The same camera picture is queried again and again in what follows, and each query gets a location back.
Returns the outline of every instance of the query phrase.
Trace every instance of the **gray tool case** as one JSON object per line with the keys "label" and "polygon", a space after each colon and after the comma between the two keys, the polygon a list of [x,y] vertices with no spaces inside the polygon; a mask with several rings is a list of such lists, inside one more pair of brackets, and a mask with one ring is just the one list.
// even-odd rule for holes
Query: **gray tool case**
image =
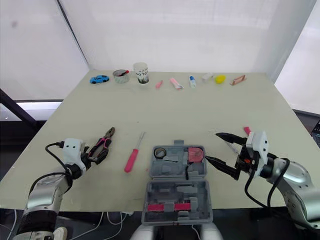
{"label": "gray tool case", "polygon": [[[164,148],[166,156],[157,159],[155,149]],[[174,145],[155,146],[152,150],[141,222],[145,226],[192,225],[213,221],[207,163],[203,157],[188,167],[189,179],[186,180],[188,149],[200,148],[203,156],[205,149],[200,145],[184,145],[183,140],[175,140]],[[188,210],[178,210],[176,204],[187,204]],[[154,210],[154,206],[163,209]]]}

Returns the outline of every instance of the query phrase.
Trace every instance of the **toothpaste tube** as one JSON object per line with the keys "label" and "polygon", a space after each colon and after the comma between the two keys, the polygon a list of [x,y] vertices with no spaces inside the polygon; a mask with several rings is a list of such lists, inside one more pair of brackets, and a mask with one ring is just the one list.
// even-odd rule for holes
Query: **toothpaste tube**
{"label": "toothpaste tube", "polygon": [[195,77],[190,76],[189,79],[190,79],[190,87],[194,89],[197,86]]}
{"label": "toothpaste tube", "polygon": [[183,87],[181,84],[179,84],[179,83],[177,82],[177,80],[175,80],[173,77],[170,78],[170,82],[173,84],[173,86],[174,86],[175,89],[177,89],[177,90],[184,88],[184,87]]}

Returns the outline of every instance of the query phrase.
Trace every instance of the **cable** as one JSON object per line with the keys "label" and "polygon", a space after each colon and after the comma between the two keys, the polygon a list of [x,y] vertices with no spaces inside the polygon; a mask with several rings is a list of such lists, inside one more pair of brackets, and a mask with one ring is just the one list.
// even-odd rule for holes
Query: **cable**
{"label": "cable", "polygon": [[282,169],[280,175],[277,177],[277,179],[274,181],[273,183],[273,186],[272,188],[270,189],[269,191],[269,194],[268,194],[268,199],[267,199],[267,206],[268,208],[271,208],[271,197],[272,197],[272,194],[274,193],[276,187],[278,186],[281,178],[285,175],[285,172],[287,171],[287,169],[289,168],[289,165],[290,165],[290,160],[288,158],[283,158],[283,160],[285,160],[285,166],[284,168]]}
{"label": "cable", "polygon": [[71,238],[70,240],[78,239],[78,238],[80,238],[80,237],[82,237],[82,236],[84,236],[84,235],[86,235],[86,234],[88,234],[88,233],[91,233],[92,231],[96,230],[96,229],[100,226],[103,217],[104,217],[104,212],[101,213],[101,217],[100,217],[99,223],[96,225],[95,228],[93,228],[93,229],[91,229],[91,230],[89,230],[89,231],[85,231],[84,233],[81,233],[80,235],[75,236],[75,237]]}
{"label": "cable", "polygon": [[260,205],[261,207],[263,208],[266,208],[267,206],[264,205],[263,203],[261,203],[260,201],[258,201],[257,199],[255,199],[253,196],[250,195],[250,193],[248,192],[248,188],[252,182],[252,179],[254,178],[255,176],[255,172],[256,170],[254,169],[251,169],[251,173],[250,173],[250,176],[248,178],[248,181],[246,181],[246,184],[244,186],[244,192],[245,194],[247,195],[248,198],[250,198],[252,201],[254,201],[256,204]]}
{"label": "cable", "polygon": [[15,210],[15,209],[14,209],[14,222],[13,222],[13,225],[12,225],[11,231],[10,231],[10,233],[9,233],[9,236],[6,238],[6,240],[9,240],[9,239],[10,239],[11,234],[12,234],[12,232],[13,232],[13,231],[14,231],[14,229],[15,229],[16,222],[17,222],[17,210]]}
{"label": "cable", "polygon": [[51,152],[51,151],[49,150],[49,147],[51,147],[51,146],[59,146],[59,145],[60,145],[60,142],[51,143],[51,144],[45,146],[44,149],[46,150],[46,152],[47,152],[48,154],[50,154],[52,157],[54,157],[54,158],[58,161],[58,163],[64,168],[64,170],[65,170],[66,173],[69,173],[68,168],[67,168],[66,165],[60,160],[60,158],[58,158],[55,154],[53,154],[53,152]]}
{"label": "cable", "polygon": [[191,228],[195,231],[196,235],[198,236],[198,240],[201,240],[200,236],[199,236],[199,233],[198,233],[197,229],[195,229],[193,224],[191,225]]}
{"label": "cable", "polygon": [[29,191],[29,195],[30,193],[34,190],[36,184],[41,180],[41,179],[44,179],[46,177],[49,177],[49,176],[53,176],[53,175],[65,175],[67,176],[67,181],[69,183],[69,188],[65,191],[65,192],[68,192],[68,190],[72,187],[72,183],[73,183],[73,179],[72,179],[72,176],[69,174],[69,173],[66,173],[66,172],[51,172],[51,173],[48,173],[48,174],[45,174],[41,177],[38,177],[31,185],[31,188],[30,188],[30,191]]}
{"label": "cable", "polygon": [[121,230],[122,230],[122,223],[124,222],[123,221],[123,219],[122,219],[122,214],[121,214],[121,212],[120,212],[120,219],[121,219],[121,222],[120,222],[120,229],[119,229],[119,231],[116,233],[116,234],[114,234],[114,235],[112,235],[112,236],[110,236],[110,237],[108,237],[108,238],[105,238],[105,239],[103,239],[103,240],[109,240],[109,239],[112,239],[112,238],[114,238],[115,236],[117,236],[120,232],[121,232]]}
{"label": "cable", "polygon": [[[124,220],[126,219],[126,217],[127,217],[127,214],[124,215],[124,218],[123,218],[122,221],[124,221]],[[108,219],[109,223],[111,223],[112,225],[119,225],[119,224],[121,224],[121,221],[120,221],[120,222],[117,222],[117,223],[114,223],[114,222],[110,221],[109,212],[108,212],[108,211],[106,212],[106,218]]]}
{"label": "cable", "polygon": [[10,227],[7,227],[6,225],[3,225],[3,224],[0,224],[0,226],[4,227],[4,228],[8,229],[10,232],[12,232]]}
{"label": "cable", "polygon": [[194,162],[190,162],[186,167],[185,167],[185,179],[189,180],[189,173],[188,173],[188,168],[191,164],[193,164]]}
{"label": "cable", "polygon": [[300,221],[297,221],[297,220],[293,219],[292,217],[288,217],[287,215],[285,215],[285,214],[283,214],[283,213],[281,213],[281,212],[279,212],[277,210],[274,210],[271,207],[268,207],[268,206],[264,205],[263,203],[261,203],[260,201],[255,199],[253,196],[251,196],[250,193],[248,192],[248,188],[249,188],[249,186],[250,186],[250,184],[252,182],[252,179],[254,178],[255,172],[256,172],[256,170],[251,169],[251,173],[250,173],[249,179],[246,182],[245,187],[244,187],[244,192],[245,192],[245,194],[247,195],[248,198],[250,198],[252,201],[254,201],[256,204],[260,205],[261,207],[269,209],[271,211],[271,213],[276,217],[281,217],[281,218],[283,218],[283,219],[285,219],[287,221],[290,221],[290,222],[292,222],[294,224],[297,224],[297,225],[299,225],[301,227],[304,227],[304,228],[308,229],[311,232],[314,232],[314,233],[317,233],[317,234],[319,233],[316,229],[313,229],[311,226],[309,226],[309,225],[307,225],[305,223],[302,223]]}

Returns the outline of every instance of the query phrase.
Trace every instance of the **white eraser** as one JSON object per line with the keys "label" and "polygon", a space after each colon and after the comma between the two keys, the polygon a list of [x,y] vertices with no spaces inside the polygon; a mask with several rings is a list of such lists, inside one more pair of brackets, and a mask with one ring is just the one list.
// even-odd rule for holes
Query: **white eraser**
{"label": "white eraser", "polygon": [[208,72],[205,75],[202,76],[202,80],[207,81],[209,78],[213,77],[214,74],[212,72]]}

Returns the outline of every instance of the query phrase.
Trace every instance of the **black cable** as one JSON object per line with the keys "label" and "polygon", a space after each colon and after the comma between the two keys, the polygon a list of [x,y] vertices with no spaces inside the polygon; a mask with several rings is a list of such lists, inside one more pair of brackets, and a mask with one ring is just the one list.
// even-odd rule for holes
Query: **black cable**
{"label": "black cable", "polygon": [[51,143],[47,146],[45,146],[45,150],[48,154],[50,154],[52,157],[54,157],[58,163],[64,168],[65,172],[66,173],[70,173],[68,168],[66,167],[66,165],[60,160],[60,158],[58,158],[55,154],[53,154],[50,150],[49,150],[49,147],[52,147],[52,146],[59,146],[60,142],[55,142],[55,143]]}
{"label": "black cable", "polygon": [[275,217],[281,217],[281,218],[283,218],[283,219],[285,219],[285,220],[287,220],[287,221],[290,221],[290,222],[292,222],[292,223],[294,223],[294,224],[297,224],[297,225],[299,225],[299,226],[301,226],[301,227],[303,227],[303,228],[306,228],[306,229],[308,229],[309,231],[311,231],[311,232],[314,232],[314,233],[317,233],[317,234],[319,234],[319,231],[317,231],[316,229],[314,229],[314,228],[312,228],[311,226],[309,226],[309,225],[307,225],[307,224],[304,224],[303,222],[300,222],[300,221],[297,221],[297,220],[295,220],[295,219],[293,219],[292,217],[290,217],[290,216],[287,216],[287,215],[285,215],[285,214],[283,214],[283,213],[281,213],[281,212],[279,212],[279,211],[277,211],[277,210],[274,210],[274,209],[272,209],[271,207],[268,207],[268,206],[266,206],[266,205],[264,205],[263,203],[261,203],[260,201],[258,201],[257,199],[255,199],[253,196],[251,196],[250,195],[250,193],[248,192],[248,188],[249,188],[249,186],[250,186],[250,184],[251,184],[251,182],[252,182],[252,179],[254,178],[254,176],[255,176],[255,172],[256,172],[256,170],[254,170],[254,169],[251,169],[251,173],[250,173],[250,176],[249,176],[249,178],[248,178],[248,180],[247,180],[247,182],[246,182],[246,184],[245,184],[245,187],[244,187],[244,192],[245,192],[245,194],[247,195],[247,197],[248,198],[250,198],[252,201],[254,201],[256,204],[258,204],[259,206],[261,206],[261,207],[263,207],[263,208],[267,208],[267,209],[269,209],[270,211],[271,211],[271,213],[275,216]]}
{"label": "black cable", "polygon": [[287,171],[287,169],[289,168],[289,165],[290,165],[290,160],[288,158],[283,158],[283,160],[285,160],[285,166],[282,169],[280,175],[274,181],[274,183],[272,185],[272,188],[270,189],[269,194],[268,194],[268,199],[267,199],[268,208],[271,208],[271,197],[272,197],[272,194],[274,193],[276,187],[278,186],[280,180],[285,175],[285,173],[286,173],[286,171]]}
{"label": "black cable", "polygon": [[266,208],[267,206],[264,205],[263,203],[261,203],[260,201],[258,201],[257,199],[255,199],[253,196],[250,195],[250,193],[248,192],[248,188],[252,182],[252,179],[254,178],[255,176],[255,172],[256,170],[254,169],[251,169],[251,173],[250,173],[250,176],[248,178],[248,181],[246,181],[246,184],[244,186],[244,192],[245,194],[247,195],[248,198],[250,198],[252,201],[254,201],[256,204],[260,205],[261,207],[263,208]]}
{"label": "black cable", "polygon": [[186,167],[185,167],[185,179],[189,180],[189,174],[188,174],[188,168],[191,164],[193,164],[194,162],[190,162]]}
{"label": "black cable", "polygon": [[51,173],[48,173],[48,174],[45,174],[41,177],[38,177],[31,185],[31,188],[30,188],[30,191],[29,191],[29,195],[30,193],[34,190],[36,184],[41,180],[41,179],[44,179],[46,177],[49,177],[49,176],[53,176],[53,175],[65,175],[66,178],[67,178],[67,181],[68,181],[68,184],[69,184],[69,187],[68,189],[65,191],[65,192],[68,192],[69,189],[72,187],[72,183],[73,183],[73,179],[72,179],[72,176],[70,175],[70,173],[67,173],[67,172],[51,172]]}
{"label": "black cable", "polygon": [[60,142],[55,142],[55,143],[51,143],[51,144],[48,144],[47,146],[45,146],[45,151],[47,153],[49,153],[52,157],[54,157],[58,163],[63,167],[63,169],[65,170],[65,172],[51,172],[51,173],[48,173],[48,174],[45,174],[39,178],[37,178],[33,184],[31,185],[31,188],[30,188],[30,191],[29,191],[29,195],[30,193],[34,190],[36,184],[41,180],[41,179],[44,179],[46,177],[49,177],[49,176],[54,176],[54,175],[65,175],[66,176],[66,181],[69,185],[68,189],[65,191],[68,192],[69,189],[72,187],[73,185],[73,177],[72,175],[70,174],[70,171],[68,170],[68,168],[66,167],[66,165],[60,160],[60,158],[58,158],[54,153],[52,153],[50,150],[49,150],[49,147],[52,147],[52,146],[60,146]]}

